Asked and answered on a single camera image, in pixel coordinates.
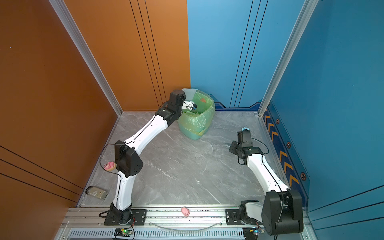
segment gray marble floor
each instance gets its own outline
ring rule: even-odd
[[[110,143],[124,141],[146,124],[153,112],[124,112],[120,117]],[[158,134],[140,155],[144,167],[136,177],[132,205],[149,204],[231,204],[255,199],[263,202],[262,188],[247,166],[237,163],[237,157],[228,152],[229,145],[237,140],[237,131],[242,127],[251,130],[252,137],[269,146],[265,129],[257,122],[253,112],[216,111],[212,124],[199,140],[183,135],[177,121]],[[260,143],[254,146],[266,151]],[[267,161],[278,175],[273,158],[274,151],[267,154]],[[113,161],[113,146],[108,146],[102,164]],[[79,205],[109,205],[115,195],[117,176],[103,171],[100,166],[94,171],[89,183],[109,192],[105,200],[83,194]]]

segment white arm segment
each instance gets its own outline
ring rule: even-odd
[[[285,192],[289,189],[289,187],[275,174],[265,160],[265,157],[262,160],[261,154],[252,154],[251,156],[248,156],[247,166],[256,175],[257,180],[264,190],[264,195],[272,190],[275,190],[276,192]]]
[[[140,129],[132,137],[125,140],[125,142],[129,147],[134,147],[137,154],[140,155],[145,146],[167,127],[167,121],[161,116],[155,115],[142,129]],[[125,210],[132,203],[131,195],[136,175],[125,177],[124,173],[120,171],[118,174],[121,178],[118,178],[113,204],[118,210]]]

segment black line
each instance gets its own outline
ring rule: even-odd
[[[255,47],[253,48],[253,52],[252,52],[252,56],[251,56],[251,61],[249,62],[247,75],[245,76],[244,85],[243,85],[243,90],[241,91],[241,96],[240,96],[239,104],[237,105],[237,107],[240,106],[241,97],[243,96],[244,87],[245,87],[245,82],[247,81],[247,77],[248,77],[249,69],[251,68],[251,63],[252,63],[253,54],[255,53],[256,43],[257,43],[257,40],[258,40],[258,38],[259,38],[260,29],[262,28],[263,19],[264,19],[265,10],[266,10],[267,5],[268,5],[268,0],[267,0],[267,2],[266,2],[266,5],[265,5],[265,9],[264,9],[264,14],[263,14],[262,22],[260,23],[259,32],[257,33],[256,42],[255,42]]]
[[[42,189],[42,188],[36,187],[36,186],[34,186],[34,185],[32,185],[32,184],[29,184],[29,183],[23,182],[23,181],[21,181],[21,180],[18,180],[18,179],[16,179],[16,178],[10,177],[10,176],[8,176],[8,175],[5,175],[5,174],[3,174],[3,173],[0,173],[0,174],[1,174],[1,175],[3,175],[3,176],[9,177],[9,178],[11,178],[11,179],[13,179],[13,180],[16,180],[16,181],[19,181],[19,182],[25,183],[26,185],[29,185],[29,186],[35,187],[35,188],[37,188],[37,189],[40,189],[40,190],[43,190],[43,191],[45,191],[45,192],[49,192],[49,193],[51,193],[51,194],[53,194],[53,195],[56,195],[56,196],[59,196],[59,197],[62,197],[62,198],[64,198],[64,199],[66,199],[66,200],[69,200],[69,201],[72,201],[72,202],[76,202],[76,201],[74,201],[74,200],[71,200],[71,199],[68,199],[68,198],[66,198],[66,197],[63,197],[63,196],[57,195],[57,194],[55,194],[55,193],[53,193],[53,192],[50,192],[50,191],[44,190],[44,189]]]
[[[148,65],[147,57],[145,56],[145,51],[144,51],[143,42],[141,41],[141,36],[140,36],[140,32],[139,32],[139,27],[137,26],[137,22],[136,22],[135,13],[133,12],[133,7],[132,7],[132,3],[131,3],[131,0],[129,0],[129,3],[130,3],[130,5],[131,5],[131,9],[132,9],[133,18],[135,19],[136,28],[137,28],[137,33],[139,34],[139,38],[140,38],[140,42],[141,42],[141,47],[143,48],[143,53],[144,53],[144,57],[145,57],[145,62],[147,63],[147,67],[148,67],[149,76],[150,76],[150,78],[151,78],[151,82],[152,82],[152,86],[153,86],[153,91],[155,92],[155,96],[156,96],[156,102],[157,102],[157,106],[158,106],[158,107],[160,107],[160,105],[159,105],[159,100],[157,99],[157,94],[156,94],[156,90],[155,90],[155,85],[153,84],[153,80],[152,80],[151,71],[149,70],[149,65]]]
[[[336,215],[339,215],[339,214],[344,214],[344,213],[346,213],[346,212],[351,212],[351,211],[355,211],[355,210],[363,209],[363,208],[366,208],[366,207],[375,206],[375,205],[377,205],[377,204],[382,204],[382,203],[384,203],[384,201],[382,201],[382,202],[378,202],[378,203],[375,203],[375,204],[371,204],[371,205],[367,205],[367,206],[364,206],[364,207],[358,207],[358,208],[356,208],[356,209],[348,210],[348,211],[345,211],[345,212],[340,212],[340,213],[333,214],[333,215],[330,215],[330,216],[326,216],[326,217],[318,218],[318,219],[315,219],[315,220],[311,220],[311,222],[313,222],[313,221],[317,221],[317,220],[320,220],[320,219],[324,219],[324,218],[327,218],[327,217],[333,217],[333,216],[336,216]]]
[[[27,172],[27,173],[30,173],[30,174],[32,174],[32,175],[38,177],[38,178],[41,178],[41,179],[43,179],[43,180],[46,180],[45,178],[42,178],[42,177],[40,177],[40,176],[37,176],[36,174],[33,174],[33,173],[31,173],[31,172],[29,172],[29,171],[27,171],[27,170],[24,170],[24,169],[22,169],[22,168],[20,168],[20,167],[18,167],[18,166],[16,166],[16,165],[13,165],[12,163],[9,163],[9,162],[7,162],[7,161],[5,161],[5,160],[3,160],[3,159],[0,159],[0,160],[3,161],[3,162],[8,163],[9,165],[12,165],[12,166],[14,166],[14,167],[17,167],[18,169],[21,169],[21,170],[23,170],[23,171],[25,171],[25,172]],[[65,189],[65,190],[68,190],[68,191],[70,191],[70,192],[73,192],[74,194],[77,194],[77,195],[80,196],[80,194],[78,194],[78,193],[76,193],[76,192],[74,192],[74,191],[71,191],[71,190],[69,190],[69,189],[66,189],[65,187],[62,187],[62,186],[60,186],[60,185],[58,185],[58,184],[56,184],[56,183],[54,183],[54,182],[51,182],[51,181],[49,181],[49,180],[46,180],[46,181],[47,181],[47,182],[50,182],[50,183],[52,183],[52,184],[54,184],[54,185],[56,185],[56,186],[58,186],[58,187],[61,187],[61,188]]]
[[[26,160],[26,161],[28,161],[28,162],[30,162],[30,163],[32,163],[32,164],[38,166],[39,168],[42,168],[42,169],[46,170],[47,172],[52,173],[53,175],[55,175],[55,176],[57,176],[57,177],[59,177],[59,178],[65,180],[65,181],[67,181],[67,182],[69,182],[69,183],[71,183],[71,184],[73,184],[73,185],[75,185],[76,187],[79,187],[79,188],[83,189],[82,187],[80,187],[80,186],[74,184],[73,182],[70,182],[70,181],[66,180],[65,178],[60,177],[59,175],[54,174],[53,172],[51,172],[51,171],[49,171],[49,170],[47,170],[47,169],[45,169],[45,168],[43,168],[43,167],[37,165],[36,163],[34,163],[34,162],[32,162],[32,161],[29,161],[29,160],[26,159],[25,157],[22,157],[22,156],[20,156],[19,154],[14,153],[14,152],[12,152],[11,150],[9,150],[9,149],[7,149],[7,148],[5,148],[5,147],[3,147],[3,146],[0,146],[0,147],[2,147],[2,148],[4,148],[5,150],[7,150],[7,151],[9,151],[9,152],[11,152],[11,153],[13,153],[13,154],[15,154],[15,155],[18,156],[18,157],[21,157],[22,159],[24,159],[24,160]]]
[[[382,218],[384,218],[384,217],[371,218],[371,219],[367,219],[367,220],[350,222],[350,223],[345,223],[345,224],[340,224],[340,225],[335,225],[335,226],[330,226],[330,227],[323,227],[323,228],[318,228],[318,229],[314,229],[314,230],[316,231],[316,230],[321,230],[321,229],[326,229],[326,228],[331,228],[331,227],[339,227],[339,226],[344,226],[344,225],[349,225],[349,224],[354,224],[354,223],[359,223],[359,222],[368,222],[368,221],[382,219]]]
[[[166,95],[166,91],[165,91],[165,89],[164,89],[163,77],[161,76],[161,69],[160,69],[160,64],[159,64],[159,57],[157,56],[156,45],[155,45],[155,39],[153,38],[153,32],[152,32],[152,26],[151,26],[151,20],[149,19],[148,8],[147,8],[147,1],[144,0],[144,3],[145,3],[145,8],[147,9],[147,16],[148,16],[148,21],[149,21],[149,27],[150,27],[150,29],[151,29],[152,40],[153,40],[153,46],[155,47],[155,54],[156,54],[156,59],[157,59],[157,65],[159,66],[159,72],[160,72],[161,84],[163,85],[164,96],[165,96],[166,101],[167,101],[167,95]]]
[[[148,44],[148,49],[149,49],[149,55],[151,56],[152,66],[153,66],[153,71],[155,72],[155,77],[156,77],[157,87],[159,88],[159,94],[160,94],[161,102],[164,102],[164,101],[163,101],[163,98],[161,97],[160,85],[159,85],[159,81],[157,80],[157,74],[156,74],[155,64],[153,63],[153,58],[152,58],[152,53],[151,53],[151,47],[149,46],[149,41],[148,41],[148,37],[147,37],[147,31],[145,30],[145,25],[144,25],[143,15],[141,14],[141,9],[140,9],[139,0],[137,0],[137,5],[139,6],[139,11],[140,11],[140,16],[141,16],[141,21],[143,22],[145,38],[147,39],[147,44]]]
[[[255,25],[256,25],[257,15],[259,14],[259,9],[260,9],[260,4],[261,4],[261,0],[260,0],[260,3],[259,3],[259,7],[257,8],[257,13],[256,13],[256,18],[255,18],[255,23],[253,24],[253,29],[252,29],[251,39],[249,40],[249,45],[248,45],[248,49],[247,49],[247,54],[246,54],[246,56],[245,56],[245,61],[244,61],[244,66],[243,66],[243,71],[242,71],[242,73],[241,73],[240,82],[239,82],[239,87],[237,88],[237,94],[236,94],[235,104],[234,104],[233,106],[236,105],[237,95],[239,94],[239,89],[240,89],[240,85],[241,85],[241,79],[243,78],[243,73],[244,73],[245,64],[247,63],[248,52],[249,52],[249,46],[251,46],[252,36],[253,36],[253,31],[255,30]]]
[[[339,201],[333,202],[333,203],[331,203],[331,204],[327,204],[327,205],[325,205],[325,206],[322,206],[322,207],[319,207],[319,208],[313,209],[313,210],[311,210],[311,211],[308,211],[308,212],[313,212],[313,211],[316,211],[316,210],[318,210],[318,209],[321,209],[321,208],[323,208],[323,207],[327,207],[327,206],[329,206],[329,205],[332,205],[332,204],[335,204],[335,203],[338,203],[338,202],[341,202],[341,201],[347,200],[347,199],[349,199],[349,198],[352,198],[352,197],[356,197],[356,196],[358,196],[358,195],[364,194],[364,193],[366,193],[366,192],[370,192],[370,191],[372,191],[372,190],[375,190],[375,189],[378,189],[378,188],[381,188],[381,187],[384,187],[384,185],[381,185],[381,186],[378,186],[378,187],[372,188],[372,189],[370,189],[370,190],[367,190],[367,191],[365,191],[365,192],[361,192],[361,193],[359,193],[359,194],[356,194],[356,195],[353,195],[353,196],[350,196],[350,197],[347,197],[347,198],[341,199],[341,200],[339,200]]]
[[[232,104],[232,98],[233,98],[233,92],[235,91],[236,78],[237,78],[237,73],[239,72],[240,60],[241,60],[241,55],[243,54],[243,48],[244,48],[244,42],[245,42],[245,36],[247,35],[247,29],[248,29],[248,24],[249,24],[249,18],[251,17],[252,6],[253,6],[253,0],[252,0],[252,4],[251,4],[251,10],[249,10],[249,16],[248,16],[247,27],[245,28],[245,34],[244,34],[244,40],[243,40],[243,46],[241,47],[240,59],[239,59],[239,64],[237,65],[237,71],[236,71],[236,76],[235,76],[235,83],[233,84],[232,96],[231,96],[231,101],[229,102],[229,107],[231,107],[231,104]]]

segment green plastic bag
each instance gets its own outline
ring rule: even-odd
[[[182,133],[193,140],[199,139],[206,133],[215,114],[214,100],[206,93],[196,90],[192,101],[197,105],[196,110],[183,110],[179,117],[179,128]]]

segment plastic bag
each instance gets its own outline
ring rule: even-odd
[[[179,117],[179,128],[190,139],[199,139],[211,125],[215,114],[214,100],[206,93],[196,90],[192,101],[197,105],[196,110],[183,110]]]

